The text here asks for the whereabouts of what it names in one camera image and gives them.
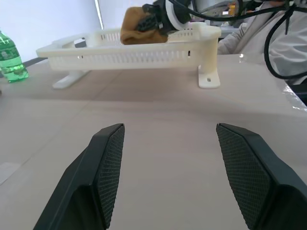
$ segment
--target brown cloth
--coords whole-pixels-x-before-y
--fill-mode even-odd
[[[130,7],[127,9],[120,30],[120,41],[124,45],[152,44],[167,42],[167,35],[161,35],[158,30],[145,32],[136,31],[139,21],[148,16],[142,7]]]

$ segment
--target green plastic bottle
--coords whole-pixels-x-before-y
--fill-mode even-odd
[[[21,61],[15,43],[0,31],[0,68],[3,76],[10,82],[22,81],[29,77]]]

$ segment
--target textured gripper pad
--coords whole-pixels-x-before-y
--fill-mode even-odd
[[[109,138],[94,180],[94,187],[100,198],[102,220],[105,229],[110,227],[114,209],[119,183],[124,134],[125,128],[122,126]]]
[[[230,187],[246,225],[253,230],[269,197],[272,179],[242,136],[222,126],[217,126],[216,132]]]

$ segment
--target white plastic tray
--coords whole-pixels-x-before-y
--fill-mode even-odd
[[[53,85],[63,89],[94,69],[161,69],[199,66],[199,86],[220,86],[216,71],[218,27],[189,23],[186,29],[169,36],[167,43],[130,45],[120,42],[120,29],[79,34],[54,41],[38,49],[54,70],[69,70],[69,76]],[[76,48],[74,41],[84,38],[87,47]]]

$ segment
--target person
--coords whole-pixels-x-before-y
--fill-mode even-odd
[[[260,10],[283,4],[267,1],[260,6]],[[240,25],[238,31],[219,42],[218,54],[263,55],[265,39],[283,15],[284,11],[279,11],[250,18],[247,23]],[[287,35],[285,22],[275,31],[270,42],[269,55],[272,66],[280,75],[289,76],[307,71],[307,13],[293,13]],[[289,80],[288,83],[300,84],[304,80],[305,78]]]

